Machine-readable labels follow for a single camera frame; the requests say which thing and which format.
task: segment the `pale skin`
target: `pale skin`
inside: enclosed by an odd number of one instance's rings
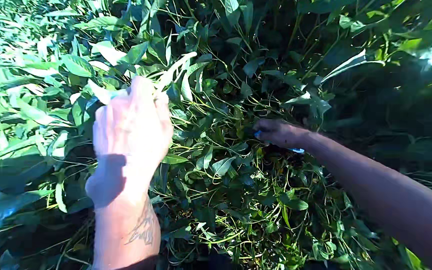
[[[96,111],[98,168],[86,183],[96,218],[93,269],[140,269],[159,253],[160,227],[147,192],[168,152],[168,96],[135,77],[131,94]],[[337,142],[280,120],[261,119],[258,138],[303,148],[321,162],[390,235],[432,267],[432,190]]]

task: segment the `green stem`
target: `green stem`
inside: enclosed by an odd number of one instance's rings
[[[186,6],[187,6],[188,9],[189,9],[189,13],[191,14],[191,17],[192,17],[193,19],[195,19],[196,21],[198,21],[198,19],[196,19],[195,14],[193,13],[193,10],[192,10],[191,7],[189,6],[188,0],[184,0],[184,3],[186,3]]]
[[[334,43],[331,45],[331,47],[329,47],[329,49],[325,52],[325,54],[306,72],[306,74],[304,74],[303,78],[301,78],[301,81],[303,81],[304,79],[306,79],[306,77],[309,76],[309,74],[311,73],[311,71],[313,71],[317,65],[319,65],[321,63],[321,61],[323,61],[323,59],[327,56],[327,54],[333,49],[334,46],[336,46],[336,43],[339,41],[339,29],[337,32],[337,38],[334,41]]]
[[[294,22],[293,32],[291,33],[291,37],[289,38],[289,42],[287,44],[287,51],[290,50],[291,42],[293,42],[294,36],[296,35],[296,31],[298,30],[300,26],[300,21],[303,15],[297,15],[296,22]]]
[[[226,242],[226,241],[228,241],[228,240],[231,240],[231,239],[233,239],[234,237],[239,236],[239,235],[242,234],[243,232],[244,232],[244,231],[241,230],[241,231],[238,232],[237,234],[232,235],[232,236],[229,236],[229,237],[227,237],[227,238],[225,238],[225,239],[221,239],[221,240],[218,240],[218,241],[201,242],[201,244],[219,244],[219,243],[222,243],[222,242]]]

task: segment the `forearm tattoo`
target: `forearm tattoo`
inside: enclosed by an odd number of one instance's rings
[[[129,232],[129,239],[125,245],[132,243],[136,239],[142,239],[144,245],[153,244],[153,234],[155,229],[155,215],[153,211],[153,205],[149,198],[146,199],[142,214],[138,218],[136,226]]]

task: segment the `finger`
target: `finger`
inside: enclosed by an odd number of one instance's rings
[[[260,119],[256,122],[256,124],[252,127],[254,130],[261,131],[275,131],[279,127],[279,120],[272,119]]]
[[[107,127],[106,127],[106,106],[96,110],[96,120],[93,124],[93,148],[97,156],[107,152]]]
[[[132,106],[147,107],[153,104],[154,84],[151,80],[135,76],[131,81],[129,98]]]
[[[163,132],[166,135],[173,134],[173,125],[171,124],[170,119],[170,109],[168,107],[170,99],[168,98],[168,95],[166,93],[158,93],[156,95],[156,100],[154,101],[154,105],[156,107],[156,112],[159,118],[159,121],[161,122],[161,126],[163,127]]]
[[[258,134],[258,139],[260,141],[274,141],[273,137],[274,137],[273,132],[261,132]]]

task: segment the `dense vegetation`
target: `dense vegetation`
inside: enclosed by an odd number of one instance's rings
[[[151,78],[170,153],[149,192],[158,269],[423,269],[282,118],[432,188],[432,0],[0,0],[0,269],[88,269],[95,110]]]

